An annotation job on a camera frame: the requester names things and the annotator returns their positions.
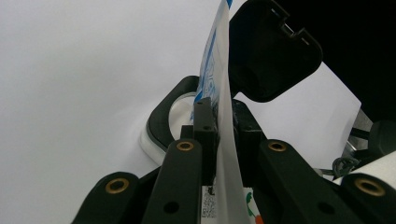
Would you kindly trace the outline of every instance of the brass insert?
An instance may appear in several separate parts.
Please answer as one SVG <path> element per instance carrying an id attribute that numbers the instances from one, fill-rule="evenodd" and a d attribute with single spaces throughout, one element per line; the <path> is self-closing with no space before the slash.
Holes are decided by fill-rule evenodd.
<path id="1" fill-rule="evenodd" d="M 268 147 L 271 148 L 273 151 L 278 152 L 286 150 L 286 146 L 279 142 L 271 142 L 270 144 L 268 144 Z"/>
<path id="2" fill-rule="evenodd" d="M 106 184 L 106 192 L 118 194 L 125 191 L 129 186 L 129 181 L 125 178 L 116 178 Z"/>
<path id="3" fill-rule="evenodd" d="M 381 185 L 374 182 L 373 180 L 366 178 L 357 178 L 355 180 L 356 187 L 364 193 L 370 194 L 375 197 L 381 197 L 385 195 L 385 190 Z"/>
<path id="4" fill-rule="evenodd" d="M 194 148 L 194 144 L 191 142 L 179 142 L 177 144 L 177 149 L 181 151 L 190 151 Z"/>

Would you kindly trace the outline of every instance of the screw hole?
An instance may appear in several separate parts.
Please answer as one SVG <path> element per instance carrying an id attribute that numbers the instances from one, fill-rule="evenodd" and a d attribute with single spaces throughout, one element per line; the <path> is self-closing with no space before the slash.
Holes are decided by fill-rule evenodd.
<path id="1" fill-rule="evenodd" d="M 106 184 L 106 192 L 117 194 L 125 191 L 129 186 L 129 181 L 125 178 L 116 178 Z"/>
<path id="2" fill-rule="evenodd" d="M 194 147 L 194 144 L 191 142 L 180 142 L 177 144 L 177 149 L 181 151 L 189 151 Z"/>
<path id="3" fill-rule="evenodd" d="M 334 208 L 328 203 L 318 203 L 318 209 L 325 214 L 333 215 L 335 213 Z"/>
<path id="4" fill-rule="evenodd" d="M 361 191 L 375 197 L 385 195 L 385 190 L 382 188 L 382 186 L 370 179 L 357 178 L 355 180 L 355 186 Z"/>
<path id="5" fill-rule="evenodd" d="M 178 203 L 170 202 L 163 207 L 163 211 L 168 214 L 174 214 L 178 211 Z"/>
<path id="6" fill-rule="evenodd" d="M 278 142 L 272 142 L 268 145 L 268 147 L 271 148 L 273 151 L 278 152 L 286 150 L 286 146 Z"/>

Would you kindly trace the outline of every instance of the curved black bracket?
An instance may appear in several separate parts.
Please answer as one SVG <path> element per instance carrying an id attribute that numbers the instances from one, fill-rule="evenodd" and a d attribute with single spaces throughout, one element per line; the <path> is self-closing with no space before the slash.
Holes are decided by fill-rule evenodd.
<path id="1" fill-rule="evenodd" d="M 180 96 L 196 92 L 198 81 L 198 77 L 184 77 L 155 107 L 148 118 L 146 127 L 148 137 L 164 152 L 175 141 L 169 129 L 169 112 L 172 105 Z"/>

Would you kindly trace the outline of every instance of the white surface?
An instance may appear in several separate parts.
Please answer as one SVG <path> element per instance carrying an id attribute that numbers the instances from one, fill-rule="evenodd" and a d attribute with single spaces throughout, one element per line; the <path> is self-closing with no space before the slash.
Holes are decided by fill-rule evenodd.
<path id="1" fill-rule="evenodd" d="M 231 14 L 242 2 L 233 2 Z M 70 223 L 103 176 L 154 169 L 139 134 L 165 94 L 183 77 L 199 74 L 218 5 L 0 1 L 0 223 Z M 275 138 L 263 122 L 273 119 L 268 106 L 255 115 Z M 321 108 L 333 118 L 322 128 L 351 119 L 336 119 L 344 107 L 311 110 Z M 283 132 L 285 125 L 275 127 Z"/>
<path id="2" fill-rule="evenodd" d="M 143 129 L 140 134 L 139 146 L 157 165 L 163 164 L 165 152 L 149 138 L 147 129 Z"/>
<path id="3" fill-rule="evenodd" d="M 195 92 L 179 97 L 169 111 L 169 129 L 175 139 L 180 138 L 181 126 L 191 124 Z"/>
<path id="4" fill-rule="evenodd" d="M 376 161 L 361 167 L 352 174 L 367 174 L 375 176 L 396 189 L 396 151 L 380 158 Z M 334 180 L 334 183 L 341 184 L 342 178 Z"/>

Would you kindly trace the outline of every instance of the black plastic part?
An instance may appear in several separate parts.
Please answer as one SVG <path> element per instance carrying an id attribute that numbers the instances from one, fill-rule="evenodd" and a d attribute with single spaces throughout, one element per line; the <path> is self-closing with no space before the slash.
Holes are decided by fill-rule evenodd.
<path id="1" fill-rule="evenodd" d="M 200 223 L 201 170 L 201 145 L 193 139 L 173 142 L 163 160 L 142 223 Z"/>
<path id="2" fill-rule="evenodd" d="M 158 173 L 160 172 L 160 169 L 161 166 L 139 179 L 139 198 L 142 202 L 141 204 L 144 210 L 146 209 L 149 203 L 151 192 L 154 189 L 155 181 L 157 180 L 157 176 Z"/>
<path id="3" fill-rule="evenodd" d="M 236 131 L 235 136 L 237 136 L 236 152 L 242 182 L 245 188 L 252 188 L 259 168 L 257 158 L 259 157 L 260 142 L 266 137 L 259 123 L 243 102 L 233 99 L 232 104 L 233 126 Z"/>
<path id="4" fill-rule="evenodd" d="M 352 128 L 352 130 L 350 131 L 350 135 L 359 137 L 361 139 L 369 140 L 370 133 L 364 130 Z"/>
<path id="5" fill-rule="evenodd" d="M 169 144 L 175 141 L 169 130 L 169 111 L 173 103 L 182 95 L 196 92 L 198 87 L 198 77 L 184 77 L 155 107 L 148 118 L 148 137 L 164 152 Z"/>
<path id="6" fill-rule="evenodd" d="M 193 138 L 194 137 L 194 127 L 192 125 L 182 125 L 180 138 Z"/>
<path id="7" fill-rule="evenodd" d="M 353 152 L 352 157 L 359 161 L 359 164 L 355 166 L 354 170 L 367 165 L 368 163 L 375 161 L 377 157 L 369 151 L 369 149 L 356 150 Z"/>
<path id="8" fill-rule="evenodd" d="M 381 120 L 373 124 L 368 142 L 369 151 L 377 158 L 396 150 L 396 122 Z"/>
<path id="9" fill-rule="evenodd" d="M 197 140 L 203 149 L 203 185 L 211 186 L 216 174 L 218 137 L 209 97 L 194 104 L 193 139 Z"/>
<path id="10" fill-rule="evenodd" d="M 396 190 L 365 174 L 343 178 L 340 195 L 365 223 L 396 223 Z"/>
<path id="11" fill-rule="evenodd" d="M 268 179 L 260 176 L 253 188 L 253 197 L 260 211 L 263 221 L 266 224 L 281 223 L 284 207 L 276 197 L 276 193 L 271 188 Z"/>
<path id="12" fill-rule="evenodd" d="M 119 178 L 107 191 L 106 186 Z M 139 223 L 143 206 L 138 193 L 139 179 L 132 174 L 117 172 L 102 178 L 88 194 L 80 207 L 73 224 L 121 224 Z"/>
<path id="13" fill-rule="evenodd" d="M 396 1 L 276 0 L 323 48 L 323 62 L 372 122 L 396 121 Z"/>
<path id="14" fill-rule="evenodd" d="M 363 223 L 288 143 L 262 141 L 259 162 L 262 173 L 253 196 L 270 195 L 266 189 L 271 188 L 283 208 L 280 223 Z M 265 219 L 274 208 L 258 207 L 266 224 L 276 223 Z"/>
<path id="15" fill-rule="evenodd" d="M 291 30 L 289 14 L 270 0 L 247 1 L 230 21 L 229 79 L 233 95 L 268 102 L 314 73 L 319 43 L 303 28 Z"/>

